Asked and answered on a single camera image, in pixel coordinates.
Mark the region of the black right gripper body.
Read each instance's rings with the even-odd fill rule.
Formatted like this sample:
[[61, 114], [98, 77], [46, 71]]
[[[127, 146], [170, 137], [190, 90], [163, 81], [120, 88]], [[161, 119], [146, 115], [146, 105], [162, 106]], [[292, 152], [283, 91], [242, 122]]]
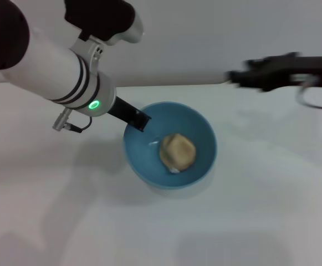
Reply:
[[264, 92], [298, 86], [308, 80], [322, 87], [322, 57], [304, 57], [298, 53], [266, 57], [256, 78], [257, 87]]

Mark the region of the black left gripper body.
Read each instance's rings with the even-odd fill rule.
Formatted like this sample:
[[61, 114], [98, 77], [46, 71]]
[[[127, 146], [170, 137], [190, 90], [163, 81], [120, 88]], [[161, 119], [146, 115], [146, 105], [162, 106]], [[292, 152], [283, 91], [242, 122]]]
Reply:
[[138, 109], [130, 105], [118, 96], [115, 98], [114, 104], [108, 111], [108, 114], [126, 122], [129, 125], [137, 124]]

